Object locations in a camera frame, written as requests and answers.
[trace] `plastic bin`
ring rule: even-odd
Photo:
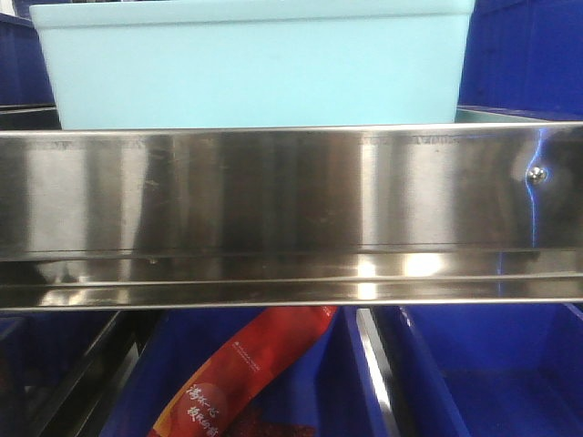
[[[583,435],[583,317],[572,305],[377,310],[422,436]]]
[[[0,105],[52,102],[45,60],[32,23],[0,14]]]
[[[57,385],[111,315],[110,311],[18,313],[23,321],[19,348],[26,385]],[[14,316],[0,314],[0,322]]]
[[[451,122],[474,0],[34,5],[63,128]]]
[[[184,381],[258,309],[173,310],[151,338],[101,437],[143,437]],[[263,419],[311,425],[319,437],[388,437],[366,368],[355,309],[254,401]]]
[[[0,320],[0,435],[24,435],[23,328],[21,319]]]
[[[71,3],[70,0],[13,0],[16,14],[21,18],[30,19],[31,5],[52,5],[54,3]]]
[[[462,105],[583,116],[583,3],[481,0],[469,29]]]

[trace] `reflective metal surface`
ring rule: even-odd
[[[582,146],[582,123],[0,134],[0,305],[583,300]]]

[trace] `blue storage bin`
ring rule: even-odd
[[[573,305],[387,307],[421,436],[583,435],[583,317]]]
[[[143,437],[184,381],[260,309],[169,311],[130,376],[101,437]],[[262,418],[311,425],[320,437],[388,437],[356,329],[355,309],[254,401]]]
[[[25,382],[22,373],[24,321],[0,319],[0,435],[25,435]]]
[[[16,15],[30,19],[31,5],[53,5],[55,3],[71,3],[71,0],[13,0]]]
[[[52,102],[45,60],[32,23],[0,14],[0,105]]]
[[[17,315],[24,322],[22,350],[26,385],[57,385],[75,364],[110,311],[4,312],[0,321]]]
[[[583,3],[478,1],[468,32],[462,105],[583,116]]]
[[[474,0],[34,5],[63,128],[452,122]]]

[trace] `metal shelf rail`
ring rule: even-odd
[[[0,306],[583,300],[583,124],[0,134]]]

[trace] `light blue plastic bin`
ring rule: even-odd
[[[474,0],[36,5],[63,128],[451,122]]]

